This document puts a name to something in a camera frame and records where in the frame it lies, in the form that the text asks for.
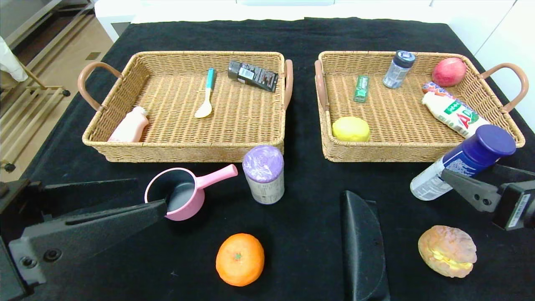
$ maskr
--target wicker basket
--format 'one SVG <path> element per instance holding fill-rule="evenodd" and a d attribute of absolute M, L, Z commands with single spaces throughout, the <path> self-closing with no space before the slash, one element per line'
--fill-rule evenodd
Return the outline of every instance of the wicker basket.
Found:
<path fill-rule="evenodd" d="M 274 93 L 231 80 L 230 60 L 279 73 Z M 102 105 L 85 89 L 87 76 L 104 67 L 118 77 Z M 208 68 L 219 71 L 212 113 L 194 118 L 204 101 Z M 286 108 L 292 95 L 292 61 L 278 52 L 152 51 L 132 56 L 122 73 L 95 62 L 78 79 L 80 94 L 97 111 L 82 141 L 112 162 L 241 162 L 257 145 L 284 151 Z M 134 106 L 147 112 L 141 142 L 107 142 Z"/>
<path fill-rule="evenodd" d="M 441 60 L 458 57 L 468 66 L 463 81 L 448 91 L 466 102 L 490 123 L 508 131 L 517 147 L 525 139 L 508 112 L 525 96 L 528 81 L 513 64 L 501 64 L 479 74 L 469 59 L 458 54 L 416 52 L 416 62 L 398 89 L 383 85 L 395 52 L 325 51 L 316 61 L 316 92 L 325 158 L 333 162 L 432 162 L 463 141 L 463 137 L 436 120 L 421 102 L 422 86 L 431 80 Z M 522 82 L 520 95 L 505 107 L 485 78 L 502 67 L 516 72 Z M 365 103 L 353 101 L 358 75 L 369 76 Z M 368 142 L 341 141 L 332 134 L 332 123 L 343 116 L 361 117 L 370 126 Z"/>

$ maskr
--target red apple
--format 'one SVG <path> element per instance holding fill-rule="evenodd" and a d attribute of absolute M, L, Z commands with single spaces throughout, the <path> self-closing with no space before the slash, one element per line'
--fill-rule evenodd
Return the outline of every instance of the red apple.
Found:
<path fill-rule="evenodd" d="M 463 80 L 466 72 L 467 66 L 460 58 L 446 58 L 435 66 L 433 81 L 441 87 L 454 86 Z"/>

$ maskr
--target spoon with teal handle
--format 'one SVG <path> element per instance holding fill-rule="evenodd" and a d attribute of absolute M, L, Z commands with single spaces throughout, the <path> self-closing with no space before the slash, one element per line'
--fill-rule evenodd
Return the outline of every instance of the spoon with teal handle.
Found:
<path fill-rule="evenodd" d="M 204 102 L 201 107 L 195 112 L 195 118 L 203 118 L 212 113 L 212 104 L 210 103 L 210 95 L 213 91 L 213 82 L 216 78 L 216 70 L 214 68 L 208 69 L 208 76 L 206 78 L 206 90 L 204 92 Z"/>

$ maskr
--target cap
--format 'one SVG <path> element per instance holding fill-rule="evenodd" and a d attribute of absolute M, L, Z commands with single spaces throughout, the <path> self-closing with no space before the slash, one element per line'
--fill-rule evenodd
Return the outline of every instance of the cap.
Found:
<path fill-rule="evenodd" d="M 228 64 L 228 78 L 238 79 L 238 72 L 240 72 L 240 63 L 236 61 L 230 61 Z"/>
<path fill-rule="evenodd" d="M 143 107 L 134 107 L 132 109 L 132 112 L 136 112 L 136 113 L 139 113 L 143 116 L 146 116 L 147 115 L 147 110 L 143 109 Z"/>
<path fill-rule="evenodd" d="M 408 51 L 398 50 L 394 56 L 394 64 L 402 68 L 411 68 L 416 56 Z"/>
<path fill-rule="evenodd" d="M 490 166 L 499 158 L 514 154 L 516 144 L 504 129 L 485 124 L 478 127 L 476 134 L 462 143 L 462 149 L 478 164 Z"/>
<path fill-rule="evenodd" d="M 279 177 L 284 167 L 284 158 L 278 148 L 259 145 L 245 154 L 242 166 L 248 178 L 259 183 L 269 183 Z"/>

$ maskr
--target blue bottle cap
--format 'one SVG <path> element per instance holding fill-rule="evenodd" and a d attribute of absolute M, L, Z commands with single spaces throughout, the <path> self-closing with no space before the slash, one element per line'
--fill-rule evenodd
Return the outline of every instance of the blue bottle cap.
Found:
<path fill-rule="evenodd" d="M 398 50 L 394 56 L 394 64 L 402 68 L 411 68 L 416 56 L 408 51 Z"/>
<path fill-rule="evenodd" d="M 491 166 L 499 158 L 514 154 L 516 144 L 504 129 L 485 124 L 478 127 L 475 135 L 463 142 L 462 149 L 478 164 Z"/>

